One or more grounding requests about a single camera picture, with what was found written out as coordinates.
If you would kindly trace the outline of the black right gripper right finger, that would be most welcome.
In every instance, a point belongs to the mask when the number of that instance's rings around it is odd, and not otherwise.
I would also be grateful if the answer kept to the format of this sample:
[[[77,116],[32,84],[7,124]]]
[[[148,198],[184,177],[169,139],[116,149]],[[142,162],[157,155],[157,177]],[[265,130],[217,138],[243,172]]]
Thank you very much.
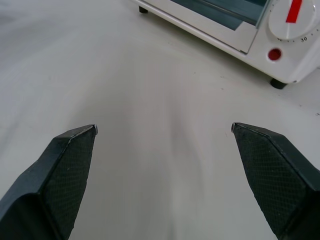
[[[231,127],[254,198],[278,240],[320,240],[320,170],[282,134]]]

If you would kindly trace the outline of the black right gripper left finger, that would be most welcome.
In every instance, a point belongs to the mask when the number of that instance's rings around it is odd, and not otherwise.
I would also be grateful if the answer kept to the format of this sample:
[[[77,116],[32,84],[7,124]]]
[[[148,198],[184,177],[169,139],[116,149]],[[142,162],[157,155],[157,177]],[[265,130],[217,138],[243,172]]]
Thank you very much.
[[[95,124],[54,137],[0,199],[0,240],[68,240],[86,190]]]

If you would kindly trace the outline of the white toaster oven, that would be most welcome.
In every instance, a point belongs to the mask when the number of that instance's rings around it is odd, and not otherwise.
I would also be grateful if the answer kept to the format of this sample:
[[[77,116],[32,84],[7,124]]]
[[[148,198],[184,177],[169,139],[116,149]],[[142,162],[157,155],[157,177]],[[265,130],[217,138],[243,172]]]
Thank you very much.
[[[293,40],[276,38],[268,27],[272,4],[276,0],[269,1],[248,53],[236,50],[163,12],[132,1],[138,5],[141,13],[153,13],[270,76],[270,83],[276,89],[283,89],[286,85],[298,83],[320,68],[320,24],[300,38]],[[273,48],[279,48],[282,51],[282,56],[277,61],[268,59],[268,52]]]

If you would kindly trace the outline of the glass oven door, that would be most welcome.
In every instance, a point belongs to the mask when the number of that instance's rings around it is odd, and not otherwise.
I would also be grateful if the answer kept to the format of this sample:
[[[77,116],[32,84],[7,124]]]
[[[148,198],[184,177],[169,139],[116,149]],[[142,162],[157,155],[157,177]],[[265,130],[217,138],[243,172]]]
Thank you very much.
[[[134,0],[248,53],[270,0]]]

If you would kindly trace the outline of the red indicator light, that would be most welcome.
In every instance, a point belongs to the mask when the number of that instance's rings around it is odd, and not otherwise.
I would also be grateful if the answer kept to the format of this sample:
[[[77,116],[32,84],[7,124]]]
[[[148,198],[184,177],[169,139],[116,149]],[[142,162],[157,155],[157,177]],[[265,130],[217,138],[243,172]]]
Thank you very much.
[[[272,62],[278,61],[282,57],[282,51],[279,48],[272,48],[267,57]]]

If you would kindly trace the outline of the white timer knob red mark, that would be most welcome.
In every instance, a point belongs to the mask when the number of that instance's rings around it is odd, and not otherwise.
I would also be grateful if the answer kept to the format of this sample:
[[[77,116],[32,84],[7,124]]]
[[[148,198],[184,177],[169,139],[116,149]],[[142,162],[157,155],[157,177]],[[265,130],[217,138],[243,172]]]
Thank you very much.
[[[294,40],[320,24],[320,0],[276,0],[270,9],[268,27],[280,40]]]

